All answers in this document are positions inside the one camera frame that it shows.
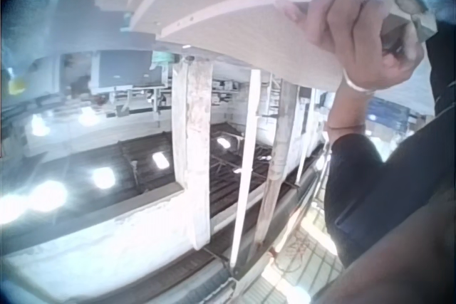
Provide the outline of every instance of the white wall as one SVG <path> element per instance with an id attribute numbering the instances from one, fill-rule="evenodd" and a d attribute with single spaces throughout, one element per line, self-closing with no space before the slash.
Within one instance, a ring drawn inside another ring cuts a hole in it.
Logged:
<path id="1" fill-rule="evenodd" d="M 121 288 L 192 249 L 185 194 L 4 257 L 56 301 Z"/>
<path id="2" fill-rule="evenodd" d="M 211 123 L 227 121 L 228 103 L 212 106 Z M 70 154 L 92 150 L 163 131 L 171 131 L 171 110 L 160 114 L 145 112 L 127 117 L 109 117 L 100 115 L 100 122 L 91 127 L 82 126 L 77 120 L 49 125 L 51 133 L 45 137 L 31 134 L 31 124 L 25 126 L 28 140 L 27 156 L 47 152 L 44 162 L 66 157 Z"/>

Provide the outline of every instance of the tiled floor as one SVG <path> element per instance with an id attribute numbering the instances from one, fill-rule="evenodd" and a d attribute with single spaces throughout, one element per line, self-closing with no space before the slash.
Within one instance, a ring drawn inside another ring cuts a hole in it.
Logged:
<path id="1" fill-rule="evenodd" d="M 326 180 L 297 230 L 244 294 L 241 303 L 306 304 L 341 273 L 342 265 L 324 222 L 325 184 Z"/>

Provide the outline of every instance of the light fixture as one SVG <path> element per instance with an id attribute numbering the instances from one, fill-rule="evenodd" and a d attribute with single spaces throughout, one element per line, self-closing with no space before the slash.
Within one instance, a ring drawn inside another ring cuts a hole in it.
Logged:
<path id="1" fill-rule="evenodd" d="M 0 224 L 16 220 L 27 209 L 26 200 L 18 195 L 6 195 L 0 199 Z"/>
<path id="2" fill-rule="evenodd" d="M 231 147 L 231 144 L 225 138 L 217 138 L 217 142 L 225 149 L 229 149 Z"/>
<path id="3" fill-rule="evenodd" d="M 38 185 L 28 196 L 28 207 L 47 213 L 53 211 L 66 202 L 65 186 L 56 181 L 45 181 Z"/>
<path id="4" fill-rule="evenodd" d="M 92 179 L 100 189 L 109 189 L 115 184 L 115 175 L 110 167 L 100 167 L 93 170 Z"/>
<path id="5" fill-rule="evenodd" d="M 324 154 L 320 156 L 320 158 L 316 161 L 315 163 L 315 168 L 318 170 L 318 171 L 321 171 L 323 170 L 323 167 L 325 165 L 325 156 Z"/>
<path id="6" fill-rule="evenodd" d="M 37 137 L 44 137 L 48 135 L 51 129 L 46 126 L 44 119 L 37 114 L 31 117 L 31 133 Z"/>
<path id="7" fill-rule="evenodd" d="M 152 155 L 152 159 L 160 170 L 167 169 L 170 167 L 168 159 L 166 159 L 163 152 L 157 152 Z"/>
<path id="8" fill-rule="evenodd" d="M 92 107 L 81 108 L 83 114 L 79 115 L 79 123 L 82 126 L 94 126 L 100 122 L 100 118 L 96 115 Z"/>

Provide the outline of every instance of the fluorescent light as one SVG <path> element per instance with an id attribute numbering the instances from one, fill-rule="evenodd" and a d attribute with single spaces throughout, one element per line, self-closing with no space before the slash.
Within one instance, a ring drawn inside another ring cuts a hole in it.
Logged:
<path id="1" fill-rule="evenodd" d="M 83 114 L 79 115 L 79 123 L 82 126 L 94 126 L 100 122 L 100 118 L 96 115 L 92 107 L 81 108 Z"/>
<path id="2" fill-rule="evenodd" d="M 231 144 L 225 138 L 217 138 L 217 142 L 225 149 L 229 149 L 231 147 Z"/>
<path id="3" fill-rule="evenodd" d="M 110 167 L 100 167 L 93 170 L 92 179 L 100 189 L 109 189 L 115 184 L 115 175 Z"/>
<path id="4" fill-rule="evenodd" d="M 37 137 L 48 135 L 51 129 L 46 126 L 43 118 L 40 115 L 33 114 L 31 118 L 31 133 Z"/>
<path id="5" fill-rule="evenodd" d="M 323 170 L 323 167 L 325 165 L 325 156 L 324 154 L 320 156 L 320 158 L 316 161 L 315 163 L 315 168 L 318 170 L 318 171 L 321 171 Z"/>
<path id="6" fill-rule="evenodd" d="M 46 181 L 38 185 L 28 196 L 28 206 L 36 211 L 49 212 L 66 202 L 65 186 L 56 181 Z"/>
<path id="7" fill-rule="evenodd" d="M 22 196 L 6 195 L 0 199 L 0 224 L 16 220 L 27 209 L 27 202 Z"/>
<path id="8" fill-rule="evenodd" d="M 157 152 L 152 155 L 152 159 L 154 160 L 157 167 L 161 170 L 167 169 L 170 167 L 170 163 L 168 159 L 166 159 L 165 155 L 162 152 Z"/>

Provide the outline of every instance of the concrete ledge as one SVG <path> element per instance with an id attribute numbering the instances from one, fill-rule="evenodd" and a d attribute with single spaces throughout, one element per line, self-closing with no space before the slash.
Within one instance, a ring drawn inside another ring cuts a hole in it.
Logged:
<path id="1" fill-rule="evenodd" d="M 21 236 L 2 239 L 2 254 L 5 256 L 95 226 L 96 224 L 101 224 L 104 221 L 114 219 L 129 211 L 151 204 L 156 205 L 162 201 L 168 201 L 174 196 L 183 193 L 183 191 L 183 188 L 178 183 L 170 183 L 150 192 L 135 196 L 132 199 L 82 215 L 78 218 L 64 221 L 54 226 L 45 226 Z"/>

